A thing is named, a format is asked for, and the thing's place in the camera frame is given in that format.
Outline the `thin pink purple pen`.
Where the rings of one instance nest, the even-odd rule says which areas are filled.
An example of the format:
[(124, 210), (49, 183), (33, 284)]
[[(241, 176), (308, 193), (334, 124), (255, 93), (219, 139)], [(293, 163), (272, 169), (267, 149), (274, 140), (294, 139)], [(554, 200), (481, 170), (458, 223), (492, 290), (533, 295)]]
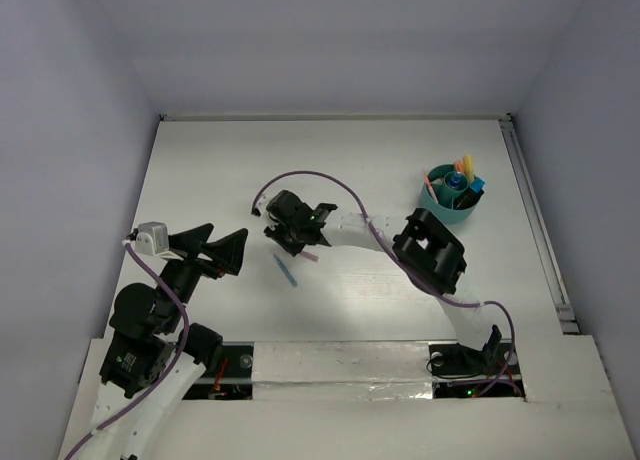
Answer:
[(299, 255), (307, 260), (313, 261), (315, 263), (319, 262), (319, 257), (315, 254), (306, 252), (306, 251), (302, 251), (299, 253)]

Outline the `teal round pen holder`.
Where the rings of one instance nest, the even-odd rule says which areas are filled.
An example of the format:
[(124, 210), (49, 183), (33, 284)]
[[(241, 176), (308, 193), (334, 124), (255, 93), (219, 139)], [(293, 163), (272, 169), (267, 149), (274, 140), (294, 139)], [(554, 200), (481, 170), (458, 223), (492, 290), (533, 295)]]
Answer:
[(467, 186), (464, 190), (456, 191), (448, 187), (446, 177), (450, 172), (456, 171), (453, 164), (443, 164), (433, 168), (429, 173), (429, 179), (433, 185), (439, 204), (435, 204), (426, 189), (425, 182), (419, 196), (418, 206), (431, 212), (443, 224), (453, 225), (466, 220), (475, 210), (478, 203), (466, 210), (457, 210), (454, 208), (455, 200), (468, 188), (472, 183), (467, 177)]

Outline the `blue black highlighter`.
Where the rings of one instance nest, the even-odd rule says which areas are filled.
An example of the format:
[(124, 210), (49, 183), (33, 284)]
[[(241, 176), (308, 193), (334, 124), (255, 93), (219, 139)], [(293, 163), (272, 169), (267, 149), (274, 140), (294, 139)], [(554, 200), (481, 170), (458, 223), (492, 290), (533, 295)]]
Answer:
[(475, 206), (480, 198), (484, 195), (485, 182), (476, 177), (468, 188), (455, 200), (454, 208), (457, 210), (466, 210)]

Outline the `orange marker cap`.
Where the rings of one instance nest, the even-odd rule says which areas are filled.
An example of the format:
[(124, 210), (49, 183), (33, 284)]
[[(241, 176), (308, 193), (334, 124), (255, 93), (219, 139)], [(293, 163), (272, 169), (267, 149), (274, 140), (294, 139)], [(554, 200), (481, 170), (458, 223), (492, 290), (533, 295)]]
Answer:
[(462, 160), (456, 160), (454, 162), (454, 168), (459, 173), (462, 173), (462, 174), (465, 173), (464, 163)]

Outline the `yellow translucent marker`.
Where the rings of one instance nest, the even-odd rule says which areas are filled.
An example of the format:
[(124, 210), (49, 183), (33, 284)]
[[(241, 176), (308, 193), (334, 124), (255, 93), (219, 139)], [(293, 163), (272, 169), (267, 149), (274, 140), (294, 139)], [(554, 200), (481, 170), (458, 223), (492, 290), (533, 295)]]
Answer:
[(465, 176), (467, 177), (469, 182), (473, 182), (475, 180), (475, 171), (473, 159), (470, 154), (466, 154), (462, 158), (463, 168)]

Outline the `thin orange pen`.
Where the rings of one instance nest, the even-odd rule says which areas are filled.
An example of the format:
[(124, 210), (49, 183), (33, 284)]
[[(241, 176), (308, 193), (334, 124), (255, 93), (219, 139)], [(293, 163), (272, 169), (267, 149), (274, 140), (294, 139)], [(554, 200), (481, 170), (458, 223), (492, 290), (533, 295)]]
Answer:
[(425, 182), (426, 189), (427, 189), (427, 191), (429, 193), (429, 196), (431, 197), (431, 199), (433, 200), (433, 202), (435, 204), (439, 204), (438, 197), (437, 197), (436, 192), (435, 192), (435, 190), (433, 188), (431, 180), (429, 179), (428, 173), (426, 171), (423, 171), (423, 176), (424, 176), (424, 182)]

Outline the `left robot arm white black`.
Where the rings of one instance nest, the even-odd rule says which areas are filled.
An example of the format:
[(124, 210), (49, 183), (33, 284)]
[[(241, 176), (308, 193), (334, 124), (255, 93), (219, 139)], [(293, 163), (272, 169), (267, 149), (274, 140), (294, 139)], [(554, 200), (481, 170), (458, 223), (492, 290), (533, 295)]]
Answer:
[(219, 368), (222, 336), (191, 322), (186, 307), (201, 278), (240, 273), (248, 231), (212, 241), (213, 230), (205, 223), (171, 234), (161, 222), (146, 222), (123, 240), (154, 283), (128, 284), (115, 297), (88, 431), (67, 458), (150, 458), (184, 395)]

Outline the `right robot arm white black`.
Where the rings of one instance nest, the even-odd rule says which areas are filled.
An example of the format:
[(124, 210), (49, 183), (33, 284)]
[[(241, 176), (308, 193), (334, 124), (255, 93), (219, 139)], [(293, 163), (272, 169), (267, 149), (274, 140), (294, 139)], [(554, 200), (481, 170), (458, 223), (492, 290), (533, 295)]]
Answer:
[(251, 213), (265, 219), (265, 236), (291, 256), (315, 246), (388, 254), (417, 288), (440, 303), (468, 370), (482, 372), (496, 361), (500, 330), (484, 318), (481, 302), (461, 290), (465, 249), (431, 212), (417, 208), (406, 217), (380, 217), (330, 203), (312, 208), (282, 190), (271, 197), (261, 195)]

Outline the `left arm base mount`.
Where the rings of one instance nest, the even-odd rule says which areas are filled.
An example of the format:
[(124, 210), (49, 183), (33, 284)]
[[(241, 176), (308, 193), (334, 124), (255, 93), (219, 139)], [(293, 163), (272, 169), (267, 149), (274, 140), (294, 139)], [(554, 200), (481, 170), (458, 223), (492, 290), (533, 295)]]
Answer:
[(200, 377), (183, 396), (184, 400), (233, 401), (253, 397), (253, 343), (224, 345), (214, 370)]

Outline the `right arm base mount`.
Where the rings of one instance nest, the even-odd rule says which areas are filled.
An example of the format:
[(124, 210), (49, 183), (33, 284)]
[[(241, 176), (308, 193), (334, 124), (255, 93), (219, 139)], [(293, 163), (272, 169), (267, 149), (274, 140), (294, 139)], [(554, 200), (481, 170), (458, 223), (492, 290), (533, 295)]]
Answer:
[(497, 326), (480, 351), (459, 343), (431, 344), (426, 370), (435, 399), (525, 398), (516, 348)]

